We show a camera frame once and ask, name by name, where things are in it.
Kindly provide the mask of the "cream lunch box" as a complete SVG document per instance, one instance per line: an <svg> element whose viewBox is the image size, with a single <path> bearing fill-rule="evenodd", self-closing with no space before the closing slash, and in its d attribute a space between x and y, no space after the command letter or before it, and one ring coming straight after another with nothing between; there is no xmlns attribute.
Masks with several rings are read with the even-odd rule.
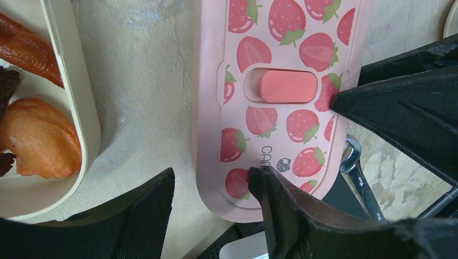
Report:
<svg viewBox="0 0 458 259"><path fill-rule="evenodd" d="M82 165L69 178L21 176L12 167L1 177L1 217L24 221L65 202L79 187L98 155L100 123L70 1L1 1L1 13L47 40L54 48L63 87L20 70L22 83L13 96L38 98L58 109L78 134Z"/></svg>

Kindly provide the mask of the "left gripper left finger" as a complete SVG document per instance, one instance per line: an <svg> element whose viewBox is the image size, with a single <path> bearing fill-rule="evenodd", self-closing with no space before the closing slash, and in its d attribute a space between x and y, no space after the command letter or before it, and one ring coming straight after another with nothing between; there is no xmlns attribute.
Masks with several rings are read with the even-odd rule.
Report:
<svg viewBox="0 0 458 259"><path fill-rule="evenodd" d="M172 168L65 221L1 219L1 258L160 258L174 196Z"/></svg>

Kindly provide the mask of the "dark red octopus tentacle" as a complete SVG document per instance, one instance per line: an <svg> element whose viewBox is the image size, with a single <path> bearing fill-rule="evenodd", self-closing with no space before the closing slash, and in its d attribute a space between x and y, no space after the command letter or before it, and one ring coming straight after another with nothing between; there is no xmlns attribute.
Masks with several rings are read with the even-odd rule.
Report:
<svg viewBox="0 0 458 259"><path fill-rule="evenodd" d="M15 70L5 69L1 66L1 120L3 119L9 101L21 83L20 74ZM15 162L16 156L12 153L1 151L1 177L3 177Z"/></svg>

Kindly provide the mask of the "red brown sausage piece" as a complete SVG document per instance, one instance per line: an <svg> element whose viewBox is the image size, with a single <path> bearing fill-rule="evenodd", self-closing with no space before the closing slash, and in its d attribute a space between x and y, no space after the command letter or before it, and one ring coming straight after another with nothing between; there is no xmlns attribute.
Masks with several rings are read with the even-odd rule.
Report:
<svg viewBox="0 0 458 259"><path fill-rule="evenodd" d="M1 14L1 59L64 88L50 43Z"/></svg>

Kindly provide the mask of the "cream lunch box lid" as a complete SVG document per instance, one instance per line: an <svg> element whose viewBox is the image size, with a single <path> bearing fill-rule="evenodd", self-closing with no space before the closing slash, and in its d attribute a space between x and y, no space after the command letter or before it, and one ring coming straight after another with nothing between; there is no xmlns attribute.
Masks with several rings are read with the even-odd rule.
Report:
<svg viewBox="0 0 458 259"><path fill-rule="evenodd" d="M457 34L457 6L453 7L448 14L443 30L443 38L454 34Z"/></svg>

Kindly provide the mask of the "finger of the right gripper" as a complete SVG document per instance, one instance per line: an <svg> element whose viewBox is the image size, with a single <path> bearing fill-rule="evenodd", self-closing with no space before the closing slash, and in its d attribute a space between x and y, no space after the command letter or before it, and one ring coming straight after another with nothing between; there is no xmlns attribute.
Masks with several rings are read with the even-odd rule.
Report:
<svg viewBox="0 0 458 259"><path fill-rule="evenodd" d="M346 90L330 108L457 187L457 66Z"/></svg>
<svg viewBox="0 0 458 259"><path fill-rule="evenodd" d="M361 68L358 85L457 65L457 34Z"/></svg>

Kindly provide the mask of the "pink lunch box lid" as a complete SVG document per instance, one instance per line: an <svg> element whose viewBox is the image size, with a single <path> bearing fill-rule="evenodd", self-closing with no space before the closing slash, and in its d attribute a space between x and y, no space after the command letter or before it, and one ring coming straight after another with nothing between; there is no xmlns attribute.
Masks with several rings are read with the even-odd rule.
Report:
<svg viewBox="0 0 458 259"><path fill-rule="evenodd" d="M327 200L348 120L330 110L358 83L374 1L195 1L192 148L206 207L262 220L248 170L273 167Z"/></svg>

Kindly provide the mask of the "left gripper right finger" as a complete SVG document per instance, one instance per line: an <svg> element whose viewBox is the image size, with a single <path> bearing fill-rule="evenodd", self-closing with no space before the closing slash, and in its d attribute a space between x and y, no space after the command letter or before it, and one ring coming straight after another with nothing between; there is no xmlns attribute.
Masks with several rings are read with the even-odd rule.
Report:
<svg viewBox="0 0 458 259"><path fill-rule="evenodd" d="M455 218L377 223L329 206L272 167L252 167L248 177L270 258L457 258Z"/></svg>

